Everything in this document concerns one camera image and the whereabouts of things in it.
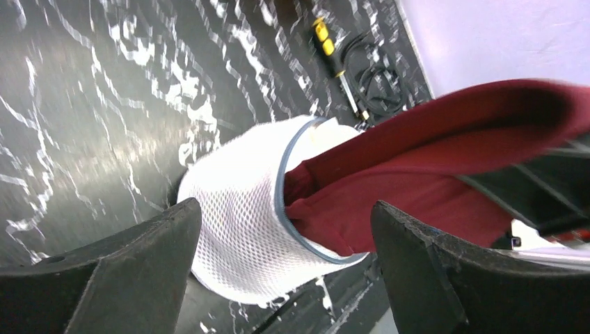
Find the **maroon bra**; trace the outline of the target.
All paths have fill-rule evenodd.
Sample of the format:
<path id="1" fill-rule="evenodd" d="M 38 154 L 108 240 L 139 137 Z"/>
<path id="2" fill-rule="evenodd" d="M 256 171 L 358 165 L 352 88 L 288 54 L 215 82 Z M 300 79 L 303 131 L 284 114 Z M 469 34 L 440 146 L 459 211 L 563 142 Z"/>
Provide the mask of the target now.
<path id="1" fill-rule="evenodd" d="M 296 230 L 341 256 L 375 251 L 382 200 L 482 247 L 517 220 L 459 179 L 545 155 L 589 135 L 589 89 L 515 79 L 439 97 L 299 164 L 285 176 Z"/>

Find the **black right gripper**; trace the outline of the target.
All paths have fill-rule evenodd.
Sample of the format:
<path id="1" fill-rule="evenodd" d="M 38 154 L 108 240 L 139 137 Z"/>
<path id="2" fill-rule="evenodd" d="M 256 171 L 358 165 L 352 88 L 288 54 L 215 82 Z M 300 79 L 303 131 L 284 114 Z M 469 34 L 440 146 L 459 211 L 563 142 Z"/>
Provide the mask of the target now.
<path id="1" fill-rule="evenodd" d="M 589 135 L 459 179 L 541 237 L 589 243 Z M 400 333 L 588 333 L 589 272 L 482 248 L 379 201 L 372 233 Z"/>

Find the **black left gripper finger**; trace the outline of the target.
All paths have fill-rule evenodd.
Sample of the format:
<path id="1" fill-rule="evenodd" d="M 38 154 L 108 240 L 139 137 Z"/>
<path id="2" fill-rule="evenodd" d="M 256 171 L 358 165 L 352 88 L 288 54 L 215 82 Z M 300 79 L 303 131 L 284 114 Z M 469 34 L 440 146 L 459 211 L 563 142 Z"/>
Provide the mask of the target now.
<path id="1" fill-rule="evenodd" d="M 189 198 L 149 221 L 1 269 L 2 333 L 173 333 L 201 227 Z"/>

